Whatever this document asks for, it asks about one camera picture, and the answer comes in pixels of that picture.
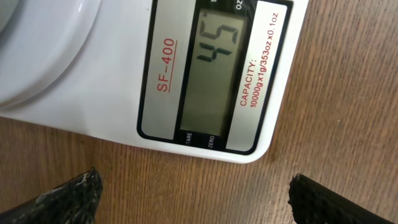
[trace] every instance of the wood grain surface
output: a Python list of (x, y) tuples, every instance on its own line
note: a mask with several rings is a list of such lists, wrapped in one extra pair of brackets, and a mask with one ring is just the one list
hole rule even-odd
[(0, 212), (95, 166), (98, 223), (293, 223), (298, 172), (398, 222), (397, 12), (397, 0), (310, 1), (271, 148), (251, 164), (0, 118)]

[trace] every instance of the wooden table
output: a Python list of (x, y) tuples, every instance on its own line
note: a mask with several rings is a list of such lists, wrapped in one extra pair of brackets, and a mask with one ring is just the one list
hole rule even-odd
[(0, 212), (95, 166), (98, 223), (293, 223), (298, 172), (398, 222), (397, 12), (396, 0), (310, 1), (271, 148), (251, 164), (1, 118)]

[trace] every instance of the black object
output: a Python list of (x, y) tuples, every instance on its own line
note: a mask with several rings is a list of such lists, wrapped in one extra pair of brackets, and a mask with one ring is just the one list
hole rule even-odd
[(0, 214), (0, 223), (93, 223), (102, 189), (100, 174), (92, 168), (39, 197)]
[(301, 174), (290, 182), (289, 197), (297, 224), (393, 224)]

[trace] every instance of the white scale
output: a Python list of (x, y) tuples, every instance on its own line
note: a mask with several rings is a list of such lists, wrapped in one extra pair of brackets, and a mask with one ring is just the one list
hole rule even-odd
[(21, 1), (0, 116), (247, 163), (268, 149), (308, 0)]

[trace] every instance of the lcd display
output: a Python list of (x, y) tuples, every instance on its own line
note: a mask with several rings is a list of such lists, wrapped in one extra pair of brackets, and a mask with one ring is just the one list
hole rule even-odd
[(245, 24), (245, 17), (200, 10), (181, 129), (223, 135)]

